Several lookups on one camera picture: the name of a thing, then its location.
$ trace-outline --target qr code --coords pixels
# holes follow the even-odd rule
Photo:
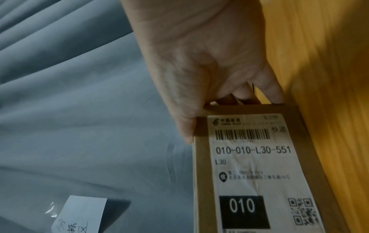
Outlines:
[[[288,198],[296,226],[319,225],[319,219],[311,198]]]

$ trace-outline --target gray bedsheet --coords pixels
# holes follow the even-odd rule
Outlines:
[[[0,232],[50,232],[69,195],[124,203],[106,233],[193,232],[192,150],[131,32],[118,0],[0,0]]]

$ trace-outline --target china post logo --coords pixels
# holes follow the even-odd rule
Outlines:
[[[213,126],[218,126],[219,124],[219,118],[216,118],[214,121],[213,121]]]

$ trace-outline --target wooden furniture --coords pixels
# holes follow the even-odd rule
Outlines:
[[[369,230],[369,1],[264,0],[268,59],[353,233]],[[263,103],[266,98],[256,90]]]

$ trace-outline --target finger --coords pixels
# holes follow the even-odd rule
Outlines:
[[[229,94],[221,99],[216,100],[219,105],[238,105],[237,99],[232,95]]]
[[[284,103],[282,87],[269,63],[265,64],[263,69],[251,79],[251,82],[263,92],[271,103]]]
[[[232,94],[243,104],[261,104],[248,83],[242,84]]]
[[[186,144],[193,143],[193,134],[196,128],[196,118],[172,115],[177,129],[184,138]]]

